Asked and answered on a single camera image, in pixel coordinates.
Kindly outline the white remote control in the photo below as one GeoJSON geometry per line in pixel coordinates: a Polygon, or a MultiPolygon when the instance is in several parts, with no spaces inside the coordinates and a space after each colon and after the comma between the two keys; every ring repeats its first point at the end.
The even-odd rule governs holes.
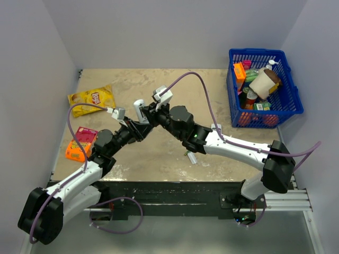
{"type": "Polygon", "coordinates": [[[148,124],[148,119],[141,110],[144,106],[146,105],[143,99],[138,99],[133,103],[139,123],[148,124]]]}

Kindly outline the white battery cover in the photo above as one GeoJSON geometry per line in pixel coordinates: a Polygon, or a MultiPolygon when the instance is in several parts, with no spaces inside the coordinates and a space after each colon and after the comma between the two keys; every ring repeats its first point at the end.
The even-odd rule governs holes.
{"type": "Polygon", "coordinates": [[[197,164],[198,161],[197,161],[197,158],[195,157],[194,153],[189,152],[189,153],[187,154],[187,157],[189,158],[190,162],[191,162],[193,165],[197,164]]]}

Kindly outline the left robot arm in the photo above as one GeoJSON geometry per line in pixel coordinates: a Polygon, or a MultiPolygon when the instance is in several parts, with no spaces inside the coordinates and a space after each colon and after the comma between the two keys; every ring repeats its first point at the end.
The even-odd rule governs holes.
{"type": "Polygon", "coordinates": [[[119,130],[98,132],[92,152],[71,175],[48,188],[32,190],[18,221],[18,228],[29,235],[31,244],[50,244],[63,225],[83,209],[96,205],[105,207],[110,195],[93,183],[104,177],[114,166],[114,155],[130,140],[142,141],[153,127],[127,117],[119,130]]]}

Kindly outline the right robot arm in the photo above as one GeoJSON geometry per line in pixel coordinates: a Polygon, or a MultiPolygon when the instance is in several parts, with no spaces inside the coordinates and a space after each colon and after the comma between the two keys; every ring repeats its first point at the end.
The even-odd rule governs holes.
{"type": "Polygon", "coordinates": [[[237,191],[226,197],[228,202],[247,208],[268,191],[280,194],[288,191],[295,160],[289,156],[288,149],[282,142],[250,143],[220,137],[217,131],[196,124],[185,106],[157,107],[151,103],[142,106],[140,111],[153,127],[162,126],[180,140],[188,151],[231,158],[260,171],[251,179],[242,181],[237,191]]]}

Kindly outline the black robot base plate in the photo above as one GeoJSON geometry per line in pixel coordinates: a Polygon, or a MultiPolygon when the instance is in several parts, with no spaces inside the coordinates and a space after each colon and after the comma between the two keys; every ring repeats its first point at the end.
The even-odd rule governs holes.
{"type": "Polygon", "coordinates": [[[132,216],[217,217],[233,219],[265,207],[264,196],[236,201],[240,182],[113,182],[92,184],[101,207],[91,206],[98,220],[128,220],[132,216]]]}

